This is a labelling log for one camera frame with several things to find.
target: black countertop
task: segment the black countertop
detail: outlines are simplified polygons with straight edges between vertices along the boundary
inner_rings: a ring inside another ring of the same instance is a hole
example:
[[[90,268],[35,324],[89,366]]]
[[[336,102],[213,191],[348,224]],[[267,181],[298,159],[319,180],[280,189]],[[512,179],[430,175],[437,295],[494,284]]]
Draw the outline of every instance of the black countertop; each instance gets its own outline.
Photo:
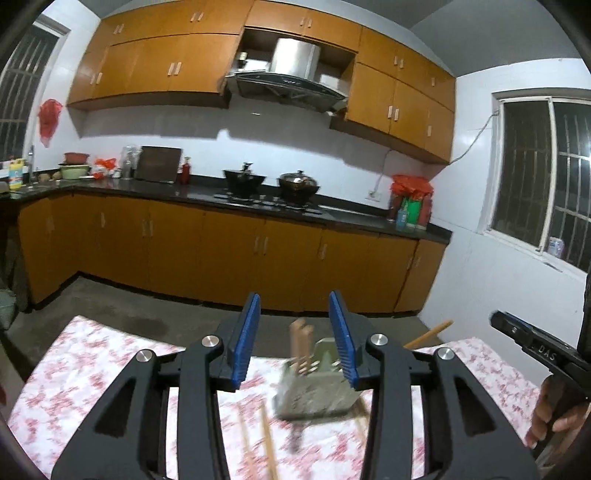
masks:
[[[47,197],[55,192],[92,192],[97,194],[114,194],[148,200],[164,200],[168,202],[193,203],[196,205],[213,206],[222,209],[262,214],[268,217],[296,220],[299,222],[316,223],[336,229],[384,233],[411,239],[425,239],[441,244],[448,244],[451,232],[433,224],[427,230],[397,230],[393,223],[383,216],[368,215],[350,210],[334,209],[319,206],[320,214],[301,213],[283,207],[265,205],[265,202],[243,205],[215,198],[221,193],[219,187],[191,184],[153,183],[141,180],[60,180],[51,181],[43,186],[35,186],[29,190],[22,187],[18,193],[0,197],[0,206],[18,204]]]

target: green bowl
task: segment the green bowl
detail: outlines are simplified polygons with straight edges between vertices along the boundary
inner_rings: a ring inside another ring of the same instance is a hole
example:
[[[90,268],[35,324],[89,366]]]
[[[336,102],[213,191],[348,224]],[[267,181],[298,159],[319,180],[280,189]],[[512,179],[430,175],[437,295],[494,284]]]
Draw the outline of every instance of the green bowl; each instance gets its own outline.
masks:
[[[62,165],[60,167],[61,177],[64,180],[77,180],[87,175],[90,165]]]

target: cleaning product bottle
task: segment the cleaning product bottle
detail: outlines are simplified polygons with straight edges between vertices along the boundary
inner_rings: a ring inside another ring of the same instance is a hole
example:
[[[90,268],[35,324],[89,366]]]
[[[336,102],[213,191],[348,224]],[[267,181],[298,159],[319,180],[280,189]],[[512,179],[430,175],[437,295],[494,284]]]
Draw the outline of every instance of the cleaning product bottle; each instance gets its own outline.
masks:
[[[25,166],[25,161],[22,158],[10,161],[8,167],[8,188],[10,190],[18,190],[22,187],[22,168]]]

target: ceiling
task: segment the ceiling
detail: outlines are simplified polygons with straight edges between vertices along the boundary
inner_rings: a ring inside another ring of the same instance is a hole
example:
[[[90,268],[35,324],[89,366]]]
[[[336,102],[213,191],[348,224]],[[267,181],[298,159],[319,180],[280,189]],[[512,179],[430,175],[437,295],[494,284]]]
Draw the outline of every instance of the ceiling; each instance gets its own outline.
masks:
[[[128,3],[165,0],[80,1],[103,18]],[[580,57],[537,0],[347,1],[409,28],[455,76],[520,61]]]

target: floral tablecloth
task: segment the floral tablecloth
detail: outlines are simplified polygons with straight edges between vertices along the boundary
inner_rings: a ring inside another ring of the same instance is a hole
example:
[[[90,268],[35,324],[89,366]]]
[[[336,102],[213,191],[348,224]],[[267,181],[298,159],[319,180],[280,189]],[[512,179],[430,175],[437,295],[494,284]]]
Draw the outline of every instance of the floral tablecloth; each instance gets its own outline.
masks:
[[[517,433],[524,438],[538,396],[538,388],[505,363],[487,344],[471,338],[446,344],[470,368],[500,406]],[[87,318],[75,317],[63,330],[29,378],[12,411],[8,425],[26,453],[48,477],[66,443],[85,415],[141,349],[164,355],[181,348],[137,337]],[[435,348],[422,351],[433,352]],[[248,426],[249,443],[258,478],[266,478],[259,405],[272,413],[272,395],[285,360],[251,359],[246,380],[234,394],[219,393],[220,419],[232,479],[252,480],[244,455],[239,409]],[[170,394],[167,421],[167,476],[177,479],[176,414],[178,389]],[[363,400],[371,409],[371,392]],[[282,480],[359,478],[364,439],[353,418],[307,423],[297,435],[294,426],[269,419]],[[423,415],[420,392],[413,388],[413,478],[424,473]]]

